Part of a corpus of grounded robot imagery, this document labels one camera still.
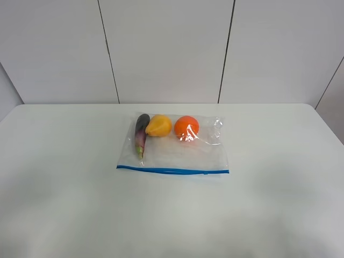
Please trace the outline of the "clear zip bag blue seal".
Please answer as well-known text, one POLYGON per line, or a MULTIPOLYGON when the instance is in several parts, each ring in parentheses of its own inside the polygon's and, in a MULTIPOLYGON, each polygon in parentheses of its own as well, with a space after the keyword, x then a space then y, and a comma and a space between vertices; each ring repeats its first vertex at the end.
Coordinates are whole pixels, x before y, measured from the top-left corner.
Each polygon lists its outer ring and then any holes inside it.
POLYGON ((118 169, 169 174, 207 175, 228 174, 228 158, 221 142, 222 117, 192 116, 199 122, 199 132, 194 141, 179 141, 174 133, 174 125, 182 115, 162 114, 172 122, 171 132, 166 137, 147 135, 142 159, 135 149, 135 125, 138 113, 131 122, 121 154, 118 169))

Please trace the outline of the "yellow pear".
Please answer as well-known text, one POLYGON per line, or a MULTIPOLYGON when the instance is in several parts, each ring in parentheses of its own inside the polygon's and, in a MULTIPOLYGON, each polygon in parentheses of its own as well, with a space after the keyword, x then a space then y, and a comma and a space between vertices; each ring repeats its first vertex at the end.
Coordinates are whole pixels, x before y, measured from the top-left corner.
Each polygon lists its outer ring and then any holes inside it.
POLYGON ((166 137, 170 134, 172 122, 169 117, 161 114, 153 116, 145 129, 150 137, 166 137))

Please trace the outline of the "orange fruit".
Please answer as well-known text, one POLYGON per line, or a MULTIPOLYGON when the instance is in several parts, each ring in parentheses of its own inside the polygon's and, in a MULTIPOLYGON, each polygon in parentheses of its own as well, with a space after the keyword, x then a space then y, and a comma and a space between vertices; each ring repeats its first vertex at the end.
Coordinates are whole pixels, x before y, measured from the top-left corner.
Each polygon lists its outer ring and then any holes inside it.
POLYGON ((199 132, 199 122, 192 116, 178 118, 174 125, 174 133, 179 141, 194 141, 199 132))

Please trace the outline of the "purple eggplant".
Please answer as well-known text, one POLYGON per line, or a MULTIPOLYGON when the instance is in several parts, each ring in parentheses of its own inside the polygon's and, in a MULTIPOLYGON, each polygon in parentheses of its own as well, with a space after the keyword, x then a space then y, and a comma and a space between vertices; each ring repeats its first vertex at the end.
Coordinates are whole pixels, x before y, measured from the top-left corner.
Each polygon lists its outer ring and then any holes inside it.
POLYGON ((150 122, 150 116, 148 114, 141 114, 135 125, 135 149, 139 159, 142 159, 145 151, 146 142, 146 127, 150 122))

